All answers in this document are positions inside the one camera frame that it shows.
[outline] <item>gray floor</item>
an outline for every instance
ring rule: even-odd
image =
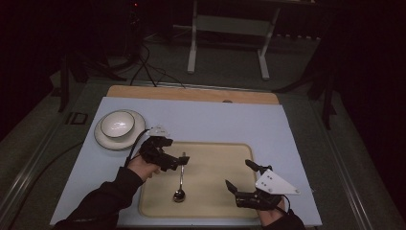
[[[266,55],[272,80],[260,78],[255,49],[219,46],[201,40],[197,50],[196,69],[187,73],[189,42],[179,37],[171,44],[145,43],[149,53],[148,63],[165,69],[186,87],[226,87],[252,91],[270,91],[297,80],[307,65],[316,40],[290,40],[276,37]],[[114,82],[97,75],[86,84],[73,84],[71,102],[64,113],[57,113],[58,98],[47,97],[7,138],[0,143],[0,197],[11,208],[3,216],[10,223],[17,201],[11,200],[8,191],[15,178],[30,178],[19,174],[21,170],[37,175],[58,154],[84,140],[98,105],[113,84],[129,84],[139,65],[119,73],[127,82]],[[149,68],[158,80],[161,74]],[[145,85],[147,74],[141,71],[134,84]],[[179,86],[169,77],[159,86]],[[278,95],[291,126],[304,168],[314,190],[314,197],[322,217],[319,229],[406,229],[388,193],[377,175],[372,161],[353,126],[346,109],[335,93],[330,131],[324,129],[320,114],[320,101],[310,101],[305,95],[308,85]],[[65,124],[70,112],[88,114],[85,125]],[[75,164],[80,147],[71,149],[60,157],[39,178],[28,196],[14,229],[48,229],[58,198]],[[37,166],[31,170],[26,163],[32,156],[40,155]]]

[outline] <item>spoon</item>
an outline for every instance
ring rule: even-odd
[[[179,184],[179,189],[175,192],[175,194],[173,195],[173,201],[180,203],[183,202],[185,200],[185,192],[182,190],[182,184],[183,184],[183,173],[185,171],[185,166],[182,165],[181,166],[181,170],[180,170],[180,184]]]

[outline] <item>wooden board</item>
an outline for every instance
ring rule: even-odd
[[[180,167],[154,175],[142,188],[140,213],[149,218],[256,218],[251,209],[238,208],[227,190],[228,179],[242,192],[255,191],[255,173],[245,165],[252,160],[251,149],[243,144],[177,142],[164,148],[179,157],[190,156],[185,166],[183,189],[186,199],[172,201],[179,188]]]
[[[111,86],[108,90],[107,97],[218,103],[230,101],[240,104],[279,104],[277,96],[273,93],[125,85]]]

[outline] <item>metal frame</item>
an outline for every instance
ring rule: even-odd
[[[268,49],[269,42],[272,38],[275,25],[281,8],[276,8],[271,21],[248,20],[230,17],[218,17],[200,15],[197,13],[197,0],[193,1],[193,19],[192,19],[192,45],[189,54],[188,73],[194,73],[196,64],[196,34],[197,30],[231,33],[239,35],[259,35],[264,36],[265,41],[258,50],[259,67],[262,79],[268,81],[270,79],[268,66],[266,64],[265,54]]]

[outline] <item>table leg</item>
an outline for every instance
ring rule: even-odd
[[[197,33],[197,26],[196,26],[196,17],[197,17],[197,0],[193,1],[193,19],[192,19],[192,46],[191,51],[189,53],[189,63],[188,63],[188,73],[194,73],[194,66],[196,64],[196,33]]]
[[[275,9],[272,21],[269,23],[269,29],[268,32],[266,33],[265,42],[262,48],[258,50],[260,72],[262,74],[262,79],[265,81],[269,80],[268,66],[266,65],[265,54],[268,49],[269,42],[271,41],[272,33],[274,32],[275,24],[277,22],[280,10],[281,10],[280,8]]]

